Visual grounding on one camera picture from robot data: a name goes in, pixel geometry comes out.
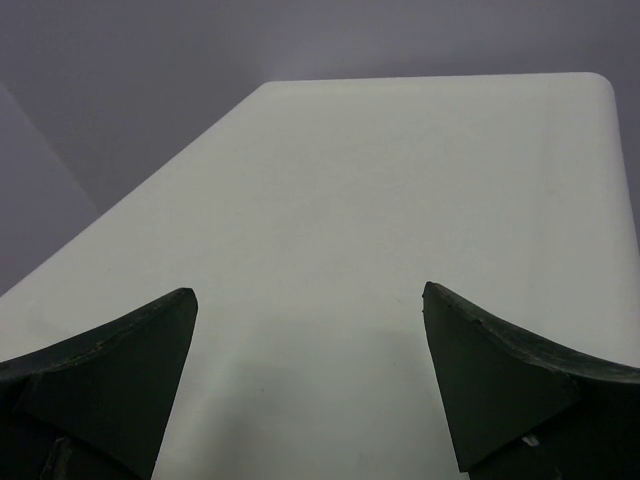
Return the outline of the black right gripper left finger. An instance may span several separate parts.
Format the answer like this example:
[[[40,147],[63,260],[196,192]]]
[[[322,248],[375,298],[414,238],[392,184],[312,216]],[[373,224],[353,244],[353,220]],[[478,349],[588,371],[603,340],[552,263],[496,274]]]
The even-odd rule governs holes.
[[[2,362],[2,478],[151,478],[197,312],[180,288]]]

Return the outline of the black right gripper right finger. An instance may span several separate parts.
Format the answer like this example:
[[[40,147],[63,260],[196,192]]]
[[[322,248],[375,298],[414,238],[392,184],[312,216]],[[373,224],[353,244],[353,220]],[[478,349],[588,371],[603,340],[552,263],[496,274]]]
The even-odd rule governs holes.
[[[639,371],[504,321],[433,282],[426,338],[472,479],[636,479]]]

